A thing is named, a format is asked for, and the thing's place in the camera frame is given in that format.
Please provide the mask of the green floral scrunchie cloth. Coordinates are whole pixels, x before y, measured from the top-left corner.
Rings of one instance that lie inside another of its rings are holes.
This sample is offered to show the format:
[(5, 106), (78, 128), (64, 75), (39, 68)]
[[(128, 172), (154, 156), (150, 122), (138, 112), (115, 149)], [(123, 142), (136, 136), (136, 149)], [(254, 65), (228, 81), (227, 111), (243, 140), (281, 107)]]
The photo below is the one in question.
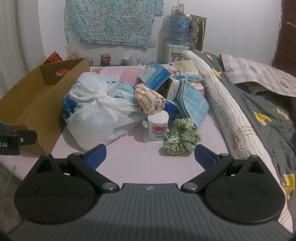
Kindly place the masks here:
[(201, 139), (192, 118), (176, 119), (166, 134), (163, 149), (171, 155), (193, 152)]

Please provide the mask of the blue checked towel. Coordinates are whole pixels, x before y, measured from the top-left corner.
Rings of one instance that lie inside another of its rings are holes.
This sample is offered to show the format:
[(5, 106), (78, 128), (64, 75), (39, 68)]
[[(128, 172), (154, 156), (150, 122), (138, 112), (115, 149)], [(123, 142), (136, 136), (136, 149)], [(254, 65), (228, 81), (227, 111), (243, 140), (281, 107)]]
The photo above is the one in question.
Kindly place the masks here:
[(180, 86), (174, 101), (171, 103), (184, 118), (191, 118), (199, 128), (209, 110), (205, 97), (185, 77), (178, 79)]

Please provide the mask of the white tissue roll pack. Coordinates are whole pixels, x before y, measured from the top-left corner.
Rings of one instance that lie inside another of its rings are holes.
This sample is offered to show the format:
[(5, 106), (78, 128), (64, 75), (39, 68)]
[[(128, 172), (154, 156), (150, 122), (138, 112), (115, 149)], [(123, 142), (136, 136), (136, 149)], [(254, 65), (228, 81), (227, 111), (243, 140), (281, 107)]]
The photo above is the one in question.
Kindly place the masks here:
[(165, 110), (147, 116), (147, 129), (144, 132), (144, 141), (162, 142), (167, 134), (169, 115)]

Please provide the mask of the orange striped towel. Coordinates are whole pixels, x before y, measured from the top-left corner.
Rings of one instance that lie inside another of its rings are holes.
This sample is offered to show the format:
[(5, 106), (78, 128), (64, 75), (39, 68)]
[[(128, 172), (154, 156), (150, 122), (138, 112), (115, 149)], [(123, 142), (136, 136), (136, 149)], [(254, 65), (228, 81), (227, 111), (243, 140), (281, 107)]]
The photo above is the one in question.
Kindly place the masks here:
[(160, 112), (164, 109), (166, 104), (166, 100), (163, 96), (149, 89), (142, 83), (136, 85), (134, 98), (147, 115)]

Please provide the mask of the blue tissue box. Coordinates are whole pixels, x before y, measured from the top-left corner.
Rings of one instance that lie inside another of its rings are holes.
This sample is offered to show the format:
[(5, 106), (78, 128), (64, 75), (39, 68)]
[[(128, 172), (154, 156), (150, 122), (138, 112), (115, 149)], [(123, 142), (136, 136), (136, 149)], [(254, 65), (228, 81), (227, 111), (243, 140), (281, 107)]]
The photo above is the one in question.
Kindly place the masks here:
[(149, 89), (156, 91), (171, 76), (164, 66), (151, 61), (138, 75)]

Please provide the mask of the rolled white quilt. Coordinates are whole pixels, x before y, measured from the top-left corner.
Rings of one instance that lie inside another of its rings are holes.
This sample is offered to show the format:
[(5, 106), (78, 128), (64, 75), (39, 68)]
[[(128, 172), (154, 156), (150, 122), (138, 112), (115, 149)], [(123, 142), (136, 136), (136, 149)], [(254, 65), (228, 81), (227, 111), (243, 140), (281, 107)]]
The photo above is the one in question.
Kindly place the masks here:
[(229, 153), (238, 159), (250, 155), (259, 156), (276, 181), (280, 183), (271, 157), (255, 133), (250, 121), (222, 83), (222, 77), (218, 76), (216, 69), (206, 62), (210, 58), (204, 53), (202, 56), (206, 59), (202, 59), (192, 51), (182, 53), (184, 60), (195, 62), (198, 72), (203, 77), (206, 99), (213, 109)]

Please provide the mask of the white plastic bag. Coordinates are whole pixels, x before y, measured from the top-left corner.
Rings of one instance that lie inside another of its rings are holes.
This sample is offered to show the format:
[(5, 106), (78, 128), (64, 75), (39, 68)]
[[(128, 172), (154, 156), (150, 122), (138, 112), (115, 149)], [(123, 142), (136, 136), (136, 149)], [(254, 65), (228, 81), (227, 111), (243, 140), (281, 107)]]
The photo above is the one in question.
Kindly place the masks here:
[(146, 115), (135, 100), (135, 86), (104, 74), (82, 73), (63, 99), (66, 127), (84, 150), (128, 134)]

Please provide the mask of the gold white soap box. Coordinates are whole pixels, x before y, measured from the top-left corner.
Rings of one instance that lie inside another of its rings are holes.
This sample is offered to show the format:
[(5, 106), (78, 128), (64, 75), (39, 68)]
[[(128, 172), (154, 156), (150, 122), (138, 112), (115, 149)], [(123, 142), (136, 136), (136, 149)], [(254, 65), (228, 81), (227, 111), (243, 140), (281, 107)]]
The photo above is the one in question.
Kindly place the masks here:
[(165, 99), (174, 101), (176, 99), (180, 82), (174, 78), (168, 78), (158, 89), (158, 93)]

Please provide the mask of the grey curtain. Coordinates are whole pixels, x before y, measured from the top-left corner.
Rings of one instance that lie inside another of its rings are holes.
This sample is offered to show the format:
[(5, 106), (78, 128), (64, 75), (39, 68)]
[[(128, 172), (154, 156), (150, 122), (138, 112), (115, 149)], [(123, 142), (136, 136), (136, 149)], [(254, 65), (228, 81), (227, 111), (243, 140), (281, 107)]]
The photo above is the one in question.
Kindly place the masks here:
[(1, 1), (1, 96), (45, 56), (38, 1)]

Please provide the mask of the checked pillow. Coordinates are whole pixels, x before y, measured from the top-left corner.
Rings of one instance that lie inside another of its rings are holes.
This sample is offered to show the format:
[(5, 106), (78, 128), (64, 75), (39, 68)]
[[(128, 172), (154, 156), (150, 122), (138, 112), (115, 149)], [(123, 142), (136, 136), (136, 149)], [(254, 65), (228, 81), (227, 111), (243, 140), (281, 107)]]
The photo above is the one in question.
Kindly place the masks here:
[(280, 95), (295, 97), (295, 77), (269, 65), (221, 54), (225, 74), (234, 84), (256, 82)]

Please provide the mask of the pink wet wipes pack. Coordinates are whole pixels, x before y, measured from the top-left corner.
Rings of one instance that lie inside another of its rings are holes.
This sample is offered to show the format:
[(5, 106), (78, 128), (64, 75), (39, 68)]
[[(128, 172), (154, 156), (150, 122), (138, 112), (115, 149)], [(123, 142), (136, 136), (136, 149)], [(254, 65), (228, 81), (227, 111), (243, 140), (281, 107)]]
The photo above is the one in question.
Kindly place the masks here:
[(186, 78), (194, 87), (205, 96), (203, 77), (200, 75), (197, 65), (193, 60), (179, 60), (173, 63), (178, 73)]

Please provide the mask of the red can on floor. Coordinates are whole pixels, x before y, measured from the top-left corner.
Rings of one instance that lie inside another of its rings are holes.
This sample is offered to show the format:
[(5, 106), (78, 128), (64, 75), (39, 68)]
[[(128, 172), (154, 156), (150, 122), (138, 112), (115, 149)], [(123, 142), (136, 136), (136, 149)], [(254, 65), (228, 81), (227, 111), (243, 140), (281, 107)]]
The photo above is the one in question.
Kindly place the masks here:
[(101, 54), (100, 57), (101, 57), (100, 59), (101, 66), (110, 66), (111, 56), (109, 53)]

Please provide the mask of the white water dispenser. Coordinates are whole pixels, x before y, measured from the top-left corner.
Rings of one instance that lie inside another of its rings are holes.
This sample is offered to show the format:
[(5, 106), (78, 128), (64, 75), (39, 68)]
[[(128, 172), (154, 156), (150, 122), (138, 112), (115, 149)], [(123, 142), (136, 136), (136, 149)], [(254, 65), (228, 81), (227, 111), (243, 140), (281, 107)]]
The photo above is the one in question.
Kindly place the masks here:
[(164, 64), (170, 64), (179, 61), (182, 58), (182, 53), (189, 50), (189, 46), (165, 44)]

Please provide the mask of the blue water bottle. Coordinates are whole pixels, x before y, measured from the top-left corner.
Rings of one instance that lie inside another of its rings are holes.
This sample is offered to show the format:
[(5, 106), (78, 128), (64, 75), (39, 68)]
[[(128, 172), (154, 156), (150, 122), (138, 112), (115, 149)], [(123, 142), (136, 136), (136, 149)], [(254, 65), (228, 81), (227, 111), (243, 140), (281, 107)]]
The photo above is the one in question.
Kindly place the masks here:
[(187, 16), (170, 15), (167, 42), (172, 45), (188, 45), (189, 25), (190, 19)]

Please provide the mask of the floral teal wall cloth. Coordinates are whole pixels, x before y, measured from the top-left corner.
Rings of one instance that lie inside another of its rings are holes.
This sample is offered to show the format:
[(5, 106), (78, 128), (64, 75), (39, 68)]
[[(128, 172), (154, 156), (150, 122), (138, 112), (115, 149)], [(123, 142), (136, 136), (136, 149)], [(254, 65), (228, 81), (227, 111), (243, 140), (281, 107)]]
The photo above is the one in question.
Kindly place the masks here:
[(163, 1), (66, 1), (67, 41), (148, 48), (152, 25), (163, 15)]

